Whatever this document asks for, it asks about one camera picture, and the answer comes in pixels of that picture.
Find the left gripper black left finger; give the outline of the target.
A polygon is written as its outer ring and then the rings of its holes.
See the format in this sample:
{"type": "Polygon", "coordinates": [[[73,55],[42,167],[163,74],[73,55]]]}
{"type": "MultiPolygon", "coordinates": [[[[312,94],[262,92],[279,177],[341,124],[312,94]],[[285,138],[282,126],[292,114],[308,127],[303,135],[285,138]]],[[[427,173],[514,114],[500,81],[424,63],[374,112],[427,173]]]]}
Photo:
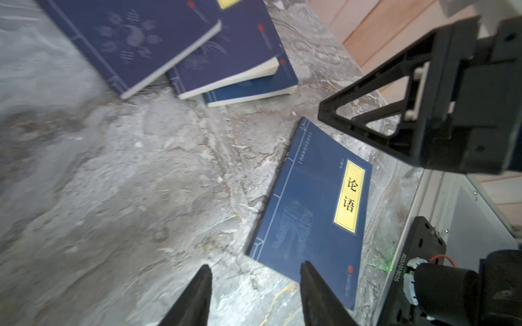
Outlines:
{"type": "Polygon", "coordinates": [[[200,267],[158,326],[206,326],[212,299],[212,270],[200,267]]]}

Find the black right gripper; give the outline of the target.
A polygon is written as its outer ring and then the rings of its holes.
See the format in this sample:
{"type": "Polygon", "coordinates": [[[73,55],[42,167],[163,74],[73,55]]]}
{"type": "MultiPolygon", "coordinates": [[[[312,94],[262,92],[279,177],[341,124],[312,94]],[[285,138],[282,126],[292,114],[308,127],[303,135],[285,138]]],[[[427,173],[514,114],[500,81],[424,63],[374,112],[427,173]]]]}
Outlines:
{"type": "Polygon", "coordinates": [[[480,38],[477,18],[430,31],[319,104],[318,120],[402,161],[453,173],[521,170],[521,18],[480,38]],[[351,119],[338,108],[408,77],[405,98],[351,119]],[[390,136],[367,127],[396,114],[390,136]]]}

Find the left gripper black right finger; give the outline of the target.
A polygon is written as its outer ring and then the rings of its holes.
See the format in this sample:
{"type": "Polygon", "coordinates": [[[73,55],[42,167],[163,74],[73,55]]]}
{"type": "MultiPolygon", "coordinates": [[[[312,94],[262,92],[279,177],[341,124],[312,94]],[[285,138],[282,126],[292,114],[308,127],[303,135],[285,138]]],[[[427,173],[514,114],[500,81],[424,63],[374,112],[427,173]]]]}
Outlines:
{"type": "Polygon", "coordinates": [[[301,264],[300,295],[305,325],[357,325],[311,262],[301,264]]]}

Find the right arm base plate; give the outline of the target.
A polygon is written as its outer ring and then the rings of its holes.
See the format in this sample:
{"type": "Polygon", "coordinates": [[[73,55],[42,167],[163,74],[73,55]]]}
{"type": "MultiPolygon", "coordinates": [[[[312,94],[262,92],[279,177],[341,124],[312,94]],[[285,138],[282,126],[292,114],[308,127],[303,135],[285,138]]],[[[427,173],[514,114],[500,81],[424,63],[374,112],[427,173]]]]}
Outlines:
{"type": "Polygon", "coordinates": [[[425,217],[413,219],[391,268],[389,285],[376,309],[375,325],[432,324],[433,319],[417,305],[413,276],[420,264],[441,265],[444,259],[437,256],[445,254],[446,249],[444,240],[425,217]]]}

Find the navy book yellow label back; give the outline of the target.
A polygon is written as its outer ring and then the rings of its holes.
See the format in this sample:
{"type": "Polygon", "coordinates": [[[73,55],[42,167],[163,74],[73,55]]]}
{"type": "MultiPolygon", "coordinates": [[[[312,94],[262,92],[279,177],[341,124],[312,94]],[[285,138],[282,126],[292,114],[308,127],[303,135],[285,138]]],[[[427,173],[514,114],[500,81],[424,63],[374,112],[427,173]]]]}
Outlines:
{"type": "Polygon", "coordinates": [[[122,99],[222,29],[217,1],[42,0],[39,6],[122,99]]]}

